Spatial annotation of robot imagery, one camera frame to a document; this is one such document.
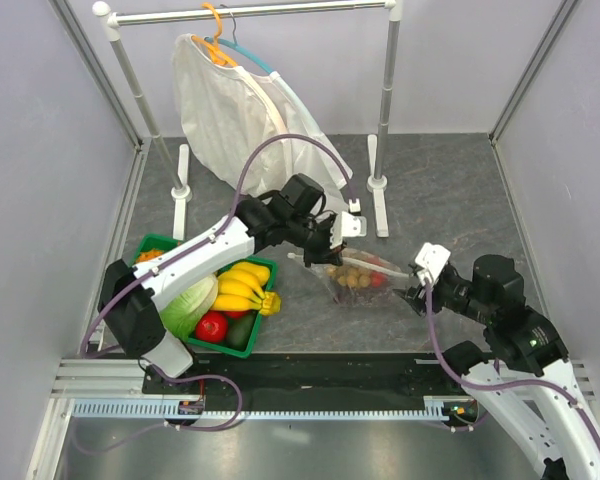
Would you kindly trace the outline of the clear dotted zip top bag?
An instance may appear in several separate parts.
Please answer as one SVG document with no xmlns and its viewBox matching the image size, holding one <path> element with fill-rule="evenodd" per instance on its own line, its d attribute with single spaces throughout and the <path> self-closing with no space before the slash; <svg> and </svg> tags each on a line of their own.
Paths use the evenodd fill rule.
<svg viewBox="0 0 600 480">
<path fill-rule="evenodd" d="M 347 248 L 342 264 L 312 264 L 309 271 L 342 306 L 381 306 L 403 289 L 411 275 L 393 263 L 366 251 Z"/>
</svg>

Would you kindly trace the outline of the red yellow mango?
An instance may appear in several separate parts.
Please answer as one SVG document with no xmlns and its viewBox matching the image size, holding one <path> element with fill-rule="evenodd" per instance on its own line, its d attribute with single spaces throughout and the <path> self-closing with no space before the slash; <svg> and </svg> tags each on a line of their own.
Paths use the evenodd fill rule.
<svg viewBox="0 0 600 480">
<path fill-rule="evenodd" d="M 379 257 L 371 257 L 369 261 L 376 266 L 383 267 L 384 262 Z M 379 288 L 387 283 L 387 276 L 377 270 L 373 270 L 370 274 L 371 286 Z"/>
</svg>

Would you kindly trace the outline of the brown longan bunch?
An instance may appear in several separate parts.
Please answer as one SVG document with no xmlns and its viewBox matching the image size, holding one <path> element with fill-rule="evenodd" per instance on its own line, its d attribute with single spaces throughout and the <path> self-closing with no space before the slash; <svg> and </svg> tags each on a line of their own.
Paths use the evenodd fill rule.
<svg viewBox="0 0 600 480">
<path fill-rule="evenodd" d="M 327 276 L 341 287 L 365 289 L 371 286 L 371 271 L 355 266 L 328 266 Z"/>
</svg>

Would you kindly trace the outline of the purple grape bunch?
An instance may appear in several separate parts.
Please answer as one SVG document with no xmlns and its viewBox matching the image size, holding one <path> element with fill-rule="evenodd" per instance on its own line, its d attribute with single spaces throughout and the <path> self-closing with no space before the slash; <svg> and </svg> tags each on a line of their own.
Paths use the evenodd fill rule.
<svg viewBox="0 0 600 480">
<path fill-rule="evenodd" d="M 382 287 L 350 288 L 337 285 L 333 300 L 344 306 L 371 307 L 378 305 L 386 293 L 387 290 Z"/>
</svg>

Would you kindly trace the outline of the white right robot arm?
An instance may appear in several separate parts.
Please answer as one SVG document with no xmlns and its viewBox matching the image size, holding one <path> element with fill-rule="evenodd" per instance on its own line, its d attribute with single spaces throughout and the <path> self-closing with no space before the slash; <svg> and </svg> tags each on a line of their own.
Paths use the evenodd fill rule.
<svg viewBox="0 0 600 480">
<path fill-rule="evenodd" d="M 465 392 L 516 443 L 542 479 L 600 479 L 600 426 L 552 322 L 530 307 L 512 259 L 488 254 L 462 278 L 441 245 L 424 244 L 416 284 L 399 296 L 425 316 L 438 381 Z M 442 350 L 434 316 L 443 309 L 483 325 L 489 352 L 470 341 Z"/>
</svg>

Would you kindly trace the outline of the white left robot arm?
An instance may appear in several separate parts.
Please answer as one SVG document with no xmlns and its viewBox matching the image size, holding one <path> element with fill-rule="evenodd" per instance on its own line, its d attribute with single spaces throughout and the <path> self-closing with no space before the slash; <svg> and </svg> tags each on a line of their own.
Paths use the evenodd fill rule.
<svg viewBox="0 0 600 480">
<path fill-rule="evenodd" d="M 100 320 L 128 358 L 148 360 L 176 392 L 191 392 L 200 371 L 164 326 L 161 310 L 220 268 L 283 242 L 301 248 L 307 265 L 341 264 L 354 217 L 341 211 L 317 219 L 312 211 L 322 197 L 319 185 L 297 174 L 280 190 L 239 200 L 205 233 L 154 260 L 135 266 L 114 261 L 104 273 Z"/>
</svg>

